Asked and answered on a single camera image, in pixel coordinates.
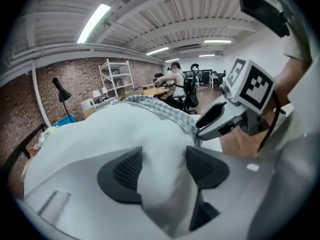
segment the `person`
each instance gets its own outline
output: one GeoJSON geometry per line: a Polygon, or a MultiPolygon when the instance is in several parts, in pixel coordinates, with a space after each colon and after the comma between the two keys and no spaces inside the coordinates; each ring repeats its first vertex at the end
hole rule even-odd
{"type": "Polygon", "coordinates": [[[178,108],[180,106],[180,102],[178,98],[173,98],[174,96],[185,96],[185,89],[184,89],[184,81],[185,81],[185,75],[181,70],[181,66],[178,62],[173,62],[169,68],[171,70],[171,73],[168,75],[164,75],[159,77],[154,83],[161,83],[162,81],[173,81],[173,94],[169,95],[166,98],[166,103],[168,103],[170,106],[178,108]]]}
{"type": "MultiPolygon", "coordinates": [[[[278,96],[281,106],[290,103],[288,94],[304,76],[312,62],[319,54],[317,37],[313,36],[309,25],[303,21],[297,5],[291,0],[276,0],[279,11],[283,11],[287,19],[286,25],[290,35],[285,37],[284,55],[289,59],[283,70],[275,77],[275,92],[278,96]]],[[[273,111],[276,107],[274,100],[271,98],[264,109],[263,114],[273,111]]],[[[265,151],[280,149],[285,143],[301,137],[305,133],[303,124],[295,110],[284,120],[284,122],[273,130],[260,153],[262,156],[265,151]]]]}

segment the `white wall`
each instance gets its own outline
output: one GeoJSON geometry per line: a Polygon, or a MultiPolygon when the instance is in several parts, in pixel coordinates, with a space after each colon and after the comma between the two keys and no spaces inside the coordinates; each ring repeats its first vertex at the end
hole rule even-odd
{"type": "Polygon", "coordinates": [[[214,70],[218,73],[223,73],[222,58],[214,57],[194,57],[178,60],[182,71],[190,71],[190,66],[193,63],[199,64],[199,70],[214,70]]]}
{"type": "Polygon", "coordinates": [[[275,77],[288,61],[288,57],[283,55],[285,38],[279,38],[271,30],[265,28],[227,50],[224,53],[221,67],[228,73],[236,57],[240,57],[254,61],[272,77],[275,77]]]}

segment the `cable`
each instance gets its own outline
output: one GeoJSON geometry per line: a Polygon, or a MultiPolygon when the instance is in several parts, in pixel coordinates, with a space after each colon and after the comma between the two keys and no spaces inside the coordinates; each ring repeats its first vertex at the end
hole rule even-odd
{"type": "Polygon", "coordinates": [[[272,98],[274,99],[275,108],[276,108],[275,115],[274,115],[272,124],[271,124],[268,132],[266,133],[266,135],[264,136],[263,140],[260,143],[260,146],[259,146],[259,148],[257,150],[258,153],[263,148],[263,146],[265,145],[267,139],[270,137],[272,131],[274,130],[274,128],[276,126],[276,123],[277,123],[277,120],[278,120],[278,117],[279,117],[279,114],[280,114],[281,105],[280,105],[280,101],[279,101],[278,95],[277,95],[277,93],[275,91],[272,92],[272,98]]]}

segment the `plaid cloth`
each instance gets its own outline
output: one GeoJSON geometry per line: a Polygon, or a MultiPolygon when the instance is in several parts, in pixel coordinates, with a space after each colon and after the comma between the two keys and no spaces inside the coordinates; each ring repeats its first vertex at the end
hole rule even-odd
{"type": "Polygon", "coordinates": [[[196,121],[187,113],[150,96],[133,95],[127,97],[124,101],[115,102],[115,104],[121,102],[146,109],[161,119],[168,119],[175,122],[185,134],[189,134],[192,137],[196,147],[201,146],[202,141],[197,138],[199,128],[196,127],[196,121]]]}

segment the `fluorescent light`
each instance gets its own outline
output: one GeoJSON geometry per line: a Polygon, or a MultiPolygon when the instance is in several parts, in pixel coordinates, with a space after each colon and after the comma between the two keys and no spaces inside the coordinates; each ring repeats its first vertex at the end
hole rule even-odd
{"type": "Polygon", "coordinates": [[[230,40],[205,40],[205,43],[226,43],[226,44],[230,44],[232,43],[232,41],[230,40]]]}
{"type": "Polygon", "coordinates": [[[170,59],[170,60],[167,60],[166,62],[174,62],[174,61],[177,61],[179,60],[178,58],[174,58],[174,59],[170,59]]]}
{"type": "Polygon", "coordinates": [[[205,55],[199,55],[199,57],[208,57],[208,56],[215,56],[215,54],[205,54],[205,55]]]}
{"type": "Polygon", "coordinates": [[[86,23],[84,29],[81,32],[81,35],[77,41],[77,43],[84,43],[88,36],[90,35],[91,31],[97,25],[97,23],[101,20],[101,18],[110,10],[110,6],[105,4],[100,4],[99,7],[95,10],[92,14],[91,18],[86,23]]]}
{"type": "Polygon", "coordinates": [[[159,49],[159,50],[154,50],[154,51],[148,52],[148,53],[146,53],[146,55],[151,55],[151,54],[159,53],[159,52],[162,52],[162,51],[168,50],[168,49],[169,49],[169,47],[164,47],[164,48],[161,48],[161,49],[159,49]]]}

